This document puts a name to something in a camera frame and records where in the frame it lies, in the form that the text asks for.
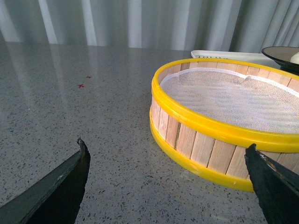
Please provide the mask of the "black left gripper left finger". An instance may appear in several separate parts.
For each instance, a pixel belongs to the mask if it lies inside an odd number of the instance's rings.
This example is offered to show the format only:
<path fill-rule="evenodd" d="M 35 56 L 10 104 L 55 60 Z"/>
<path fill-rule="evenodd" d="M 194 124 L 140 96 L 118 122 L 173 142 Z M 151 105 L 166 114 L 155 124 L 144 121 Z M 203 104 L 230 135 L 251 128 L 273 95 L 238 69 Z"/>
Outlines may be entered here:
<path fill-rule="evenodd" d="M 2 224 L 73 224 L 85 194 L 90 153 L 85 142 L 74 155 L 1 206 Z"/>

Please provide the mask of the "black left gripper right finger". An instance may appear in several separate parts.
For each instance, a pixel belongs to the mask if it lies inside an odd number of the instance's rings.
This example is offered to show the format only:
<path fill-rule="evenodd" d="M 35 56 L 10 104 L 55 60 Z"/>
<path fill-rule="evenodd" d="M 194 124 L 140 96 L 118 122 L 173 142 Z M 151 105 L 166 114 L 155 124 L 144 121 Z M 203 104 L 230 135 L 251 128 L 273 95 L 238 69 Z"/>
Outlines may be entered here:
<path fill-rule="evenodd" d="M 253 190 L 269 224 L 299 222 L 299 175 L 256 149 L 245 149 L 245 163 Z"/>

